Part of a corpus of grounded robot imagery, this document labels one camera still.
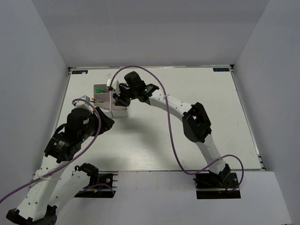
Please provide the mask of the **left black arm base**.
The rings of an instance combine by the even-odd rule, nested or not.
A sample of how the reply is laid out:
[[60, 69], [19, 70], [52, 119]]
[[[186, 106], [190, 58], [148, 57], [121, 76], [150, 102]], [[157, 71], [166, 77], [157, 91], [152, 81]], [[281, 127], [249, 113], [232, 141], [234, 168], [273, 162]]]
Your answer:
[[104, 198], [112, 199], [117, 191], [118, 172], [99, 172], [98, 181], [84, 187], [75, 198]]

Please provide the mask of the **red gel pen refill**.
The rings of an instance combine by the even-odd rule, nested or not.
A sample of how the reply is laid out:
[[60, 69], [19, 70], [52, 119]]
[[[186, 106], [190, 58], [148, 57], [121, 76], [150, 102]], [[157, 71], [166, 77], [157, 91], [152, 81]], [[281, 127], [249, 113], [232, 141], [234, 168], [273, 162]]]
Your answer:
[[103, 103], [103, 101], [98, 100], [98, 99], [96, 99], [96, 98], [92, 98], [92, 101], [93, 101], [93, 102], [98, 102], [98, 103]]

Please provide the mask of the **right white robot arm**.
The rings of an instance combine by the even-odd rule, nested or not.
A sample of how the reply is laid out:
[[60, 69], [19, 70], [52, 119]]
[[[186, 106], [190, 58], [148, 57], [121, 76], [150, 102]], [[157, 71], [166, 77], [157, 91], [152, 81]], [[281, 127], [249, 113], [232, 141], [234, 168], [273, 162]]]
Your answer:
[[182, 122], [185, 137], [195, 143], [201, 151], [207, 165], [212, 183], [217, 187], [224, 186], [231, 172], [229, 165], [222, 159], [212, 137], [211, 121], [204, 106], [196, 102], [185, 103], [165, 91], [163, 85], [146, 84], [135, 71], [125, 75], [125, 83], [115, 78], [107, 81], [107, 88], [113, 90], [115, 106], [129, 106], [132, 100], [139, 100], [150, 106], [165, 110]]

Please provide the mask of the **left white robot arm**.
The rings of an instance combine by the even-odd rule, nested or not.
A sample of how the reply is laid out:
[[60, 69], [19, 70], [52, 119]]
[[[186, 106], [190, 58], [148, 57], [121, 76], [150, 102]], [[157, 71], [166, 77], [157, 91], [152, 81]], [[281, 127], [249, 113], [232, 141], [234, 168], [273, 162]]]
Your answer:
[[85, 104], [75, 107], [67, 122], [55, 130], [46, 149], [40, 168], [28, 184], [29, 191], [18, 207], [10, 209], [6, 218], [17, 225], [53, 225], [57, 215], [84, 188], [99, 184], [99, 169], [83, 163], [74, 167], [75, 173], [56, 189], [66, 167], [83, 153], [82, 144], [110, 130], [114, 120], [99, 107]]

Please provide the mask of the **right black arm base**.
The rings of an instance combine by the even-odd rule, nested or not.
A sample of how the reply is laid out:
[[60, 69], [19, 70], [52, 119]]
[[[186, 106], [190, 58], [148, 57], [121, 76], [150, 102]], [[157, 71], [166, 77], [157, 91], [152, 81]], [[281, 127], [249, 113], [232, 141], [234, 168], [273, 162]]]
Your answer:
[[217, 200], [217, 199], [240, 199], [240, 190], [236, 188], [238, 185], [238, 177], [235, 172], [231, 172], [220, 184], [213, 180], [209, 173], [197, 174], [193, 181], [195, 182], [196, 197], [198, 200]]

